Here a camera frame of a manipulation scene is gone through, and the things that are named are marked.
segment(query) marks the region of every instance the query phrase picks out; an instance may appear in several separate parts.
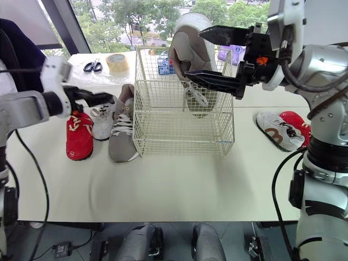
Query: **white wall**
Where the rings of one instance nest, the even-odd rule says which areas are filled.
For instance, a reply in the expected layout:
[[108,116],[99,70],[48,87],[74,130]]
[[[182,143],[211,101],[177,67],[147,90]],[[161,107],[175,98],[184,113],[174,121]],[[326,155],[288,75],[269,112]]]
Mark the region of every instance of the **white wall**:
[[307,0],[304,14],[305,45],[348,42],[348,0]]
[[0,18],[15,22],[36,45],[59,43],[37,0],[0,0]]

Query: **shoelace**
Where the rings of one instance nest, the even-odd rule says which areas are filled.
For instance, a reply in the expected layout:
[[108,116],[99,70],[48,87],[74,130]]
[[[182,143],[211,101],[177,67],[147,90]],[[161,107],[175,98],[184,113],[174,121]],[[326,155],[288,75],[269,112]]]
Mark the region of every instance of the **shoelace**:
[[118,136],[121,132],[127,133],[127,135],[133,134],[133,122],[132,119],[126,114],[120,114],[114,124],[114,128],[111,130],[111,134]]
[[187,84],[188,87],[185,88],[184,95],[183,95],[183,111],[185,111],[186,106],[186,97],[188,92],[190,92],[193,97],[196,99],[196,101],[199,103],[200,106],[206,108],[209,106],[207,98],[197,89],[192,87],[191,83]]
[[[73,116],[73,115],[72,115],[71,117],[74,118],[74,119],[73,119],[73,125],[74,125],[74,127],[72,127],[71,124],[69,124],[69,130],[72,131],[72,132],[75,132],[75,131],[80,127],[80,124],[79,124],[79,123],[81,122],[81,119],[78,118],[78,117],[75,117],[75,116]],[[92,135],[91,126],[88,125],[88,124],[83,124],[83,126],[86,126],[87,131],[89,132],[89,134]]]
[[107,117],[107,114],[105,113],[107,111],[107,107],[109,107],[108,105],[102,105],[100,106],[99,110],[97,110],[96,108],[93,108],[91,110],[91,115],[93,117],[100,117],[102,119],[105,119]]
[[294,130],[293,126],[290,124],[287,124],[286,122],[281,122],[279,123],[281,126],[287,126],[287,134],[289,135],[290,138],[297,136],[296,131]]

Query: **white table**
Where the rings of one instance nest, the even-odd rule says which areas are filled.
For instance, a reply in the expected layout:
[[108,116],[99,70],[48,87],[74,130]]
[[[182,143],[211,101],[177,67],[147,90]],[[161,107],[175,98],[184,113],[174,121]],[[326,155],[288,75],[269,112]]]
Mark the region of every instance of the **white table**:
[[[125,54],[130,64],[135,62],[135,52]],[[107,55],[73,55],[70,83],[119,95],[122,84],[134,82],[134,66],[117,78],[110,76],[104,59]],[[83,66],[96,57],[104,66],[102,81],[98,81],[100,74],[81,73]],[[309,109],[300,96],[282,87],[267,92],[260,85],[247,86],[244,99],[234,105],[235,144],[224,158],[144,156],[116,164],[108,157],[108,142],[95,141],[89,159],[71,161],[65,154],[66,119],[52,117],[20,130],[48,183],[49,221],[277,220],[271,182],[288,153],[277,149],[253,119],[263,110],[293,110],[305,119]],[[19,219],[43,220],[46,201],[41,179],[15,135],[8,141],[7,155],[20,181]],[[299,217],[299,211],[288,202],[294,161],[284,167],[277,182],[278,203],[285,220]]]

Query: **power adapter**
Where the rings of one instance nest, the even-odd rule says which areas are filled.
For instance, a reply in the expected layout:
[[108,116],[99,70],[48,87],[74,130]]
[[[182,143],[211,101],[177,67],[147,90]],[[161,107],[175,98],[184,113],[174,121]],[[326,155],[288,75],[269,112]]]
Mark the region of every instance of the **power adapter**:
[[55,258],[68,257],[72,253],[71,242],[57,244],[55,248]]

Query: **purple package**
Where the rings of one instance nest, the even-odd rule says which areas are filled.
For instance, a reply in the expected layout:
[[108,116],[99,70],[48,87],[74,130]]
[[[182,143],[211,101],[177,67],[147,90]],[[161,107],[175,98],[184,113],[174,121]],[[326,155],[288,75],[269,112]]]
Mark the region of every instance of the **purple package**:
[[245,47],[239,45],[221,46],[217,58],[226,61],[228,50],[232,51],[232,64],[238,65],[239,60],[242,59],[241,55],[244,53]]

